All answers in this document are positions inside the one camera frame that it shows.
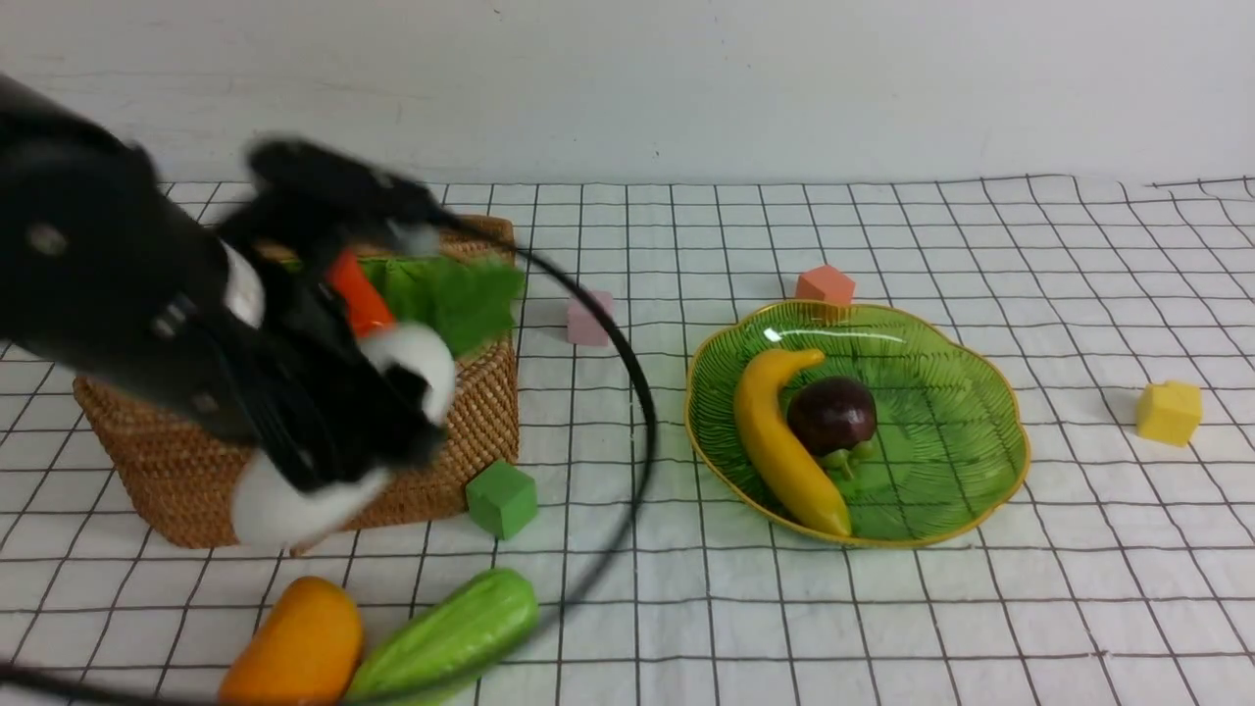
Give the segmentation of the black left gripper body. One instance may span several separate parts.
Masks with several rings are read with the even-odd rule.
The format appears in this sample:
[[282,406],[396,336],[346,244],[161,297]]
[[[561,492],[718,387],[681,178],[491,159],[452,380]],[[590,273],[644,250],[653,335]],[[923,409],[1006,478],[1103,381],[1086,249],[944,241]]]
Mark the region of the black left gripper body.
[[193,339],[215,352],[233,405],[257,445],[259,475],[279,493],[328,497],[365,488],[392,468],[424,465],[446,438],[447,345],[425,325],[366,339],[349,327],[326,277],[282,265],[264,273],[259,313],[200,310]]

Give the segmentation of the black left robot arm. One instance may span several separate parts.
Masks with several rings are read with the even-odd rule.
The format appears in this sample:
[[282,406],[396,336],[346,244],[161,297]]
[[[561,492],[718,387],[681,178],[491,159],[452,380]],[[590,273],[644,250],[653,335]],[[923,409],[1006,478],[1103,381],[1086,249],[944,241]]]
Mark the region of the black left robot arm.
[[205,227],[141,145],[4,76],[3,339],[269,451],[299,492],[429,465],[435,371],[374,367],[328,272],[429,224],[430,191],[292,137],[247,164],[256,196]]

